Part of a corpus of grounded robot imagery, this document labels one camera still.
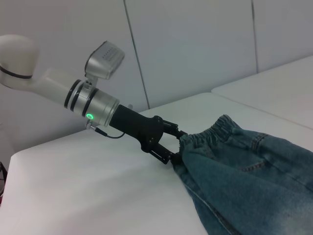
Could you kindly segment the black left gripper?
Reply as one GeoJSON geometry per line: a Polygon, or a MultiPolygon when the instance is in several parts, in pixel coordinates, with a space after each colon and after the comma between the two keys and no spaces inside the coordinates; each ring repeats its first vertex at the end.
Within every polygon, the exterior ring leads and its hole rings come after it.
{"type": "Polygon", "coordinates": [[[142,151],[150,153],[162,163],[178,165],[182,162],[180,153],[173,153],[159,144],[163,133],[174,136],[177,140],[187,135],[179,130],[177,124],[159,116],[148,118],[119,105],[111,118],[110,126],[138,140],[142,151]]]}

